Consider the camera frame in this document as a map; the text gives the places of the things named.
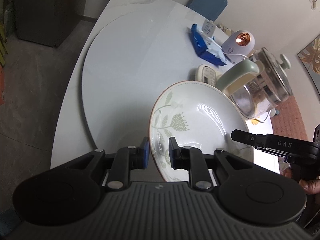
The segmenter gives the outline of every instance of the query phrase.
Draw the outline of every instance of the green handle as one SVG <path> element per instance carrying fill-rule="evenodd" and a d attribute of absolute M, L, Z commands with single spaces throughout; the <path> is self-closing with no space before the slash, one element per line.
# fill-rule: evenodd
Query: green handle
<path fill-rule="evenodd" d="M 281 64 L 282 69 L 290 69 L 291 68 L 291 63 L 288 60 L 288 58 L 285 56 L 285 54 L 280 54 L 280 59 L 283 61 Z"/>
<path fill-rule="evenodd" d="M 232 95 L 260 74 L 260 69 L 254 62 L 245 59 L 225 72 L 215 85 L 226 96 Z"/>

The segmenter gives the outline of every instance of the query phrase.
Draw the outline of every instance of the floral plate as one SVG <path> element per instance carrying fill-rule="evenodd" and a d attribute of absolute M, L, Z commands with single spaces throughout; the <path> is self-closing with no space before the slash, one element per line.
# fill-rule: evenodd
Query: floral plate
<path fill-rule="evenodd" d="M 192 146 L 205 154 L 216 148 L 253 162 L 253 148 L 231 139 L 234 129 L 249 131 L 242 115 L 221 91 L 202 82 L 184 81 L 167 88 L 156 101 L 149 123 L 150 148 L 165 181 L 188 181 L 188 171 L 171 168 L 168 143 Z"/>

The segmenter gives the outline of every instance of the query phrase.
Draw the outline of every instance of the chair backrest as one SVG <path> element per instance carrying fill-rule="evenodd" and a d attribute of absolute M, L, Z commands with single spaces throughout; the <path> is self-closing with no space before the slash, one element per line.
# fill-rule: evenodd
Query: chair backrest
<path fill-rule="evenodd" d="M 215 21 L 227 5 L 227 0 L 190 0 L 187 7 L 206 19 Z"/>

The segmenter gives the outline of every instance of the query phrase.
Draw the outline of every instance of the lid knob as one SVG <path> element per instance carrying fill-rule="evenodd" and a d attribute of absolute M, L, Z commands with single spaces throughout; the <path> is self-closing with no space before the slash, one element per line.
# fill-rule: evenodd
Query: lid knob
<path fill-rule="evenodd" d="M 280 59 L 283 61 L 283 63 L 281 64 L 282 69 L 290 69 L 291 68 L 291 63 L 284 54 L 280 54 Z"/>

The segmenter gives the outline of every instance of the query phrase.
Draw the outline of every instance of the orange light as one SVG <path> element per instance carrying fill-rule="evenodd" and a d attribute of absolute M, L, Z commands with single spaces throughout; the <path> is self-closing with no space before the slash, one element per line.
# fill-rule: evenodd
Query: orange light
<path fill-rule="evenodd" d="M 249 33 L 240 33 L 236 38 L 236 43 L 240 46 L 247 46 L 251 41 Z"/>

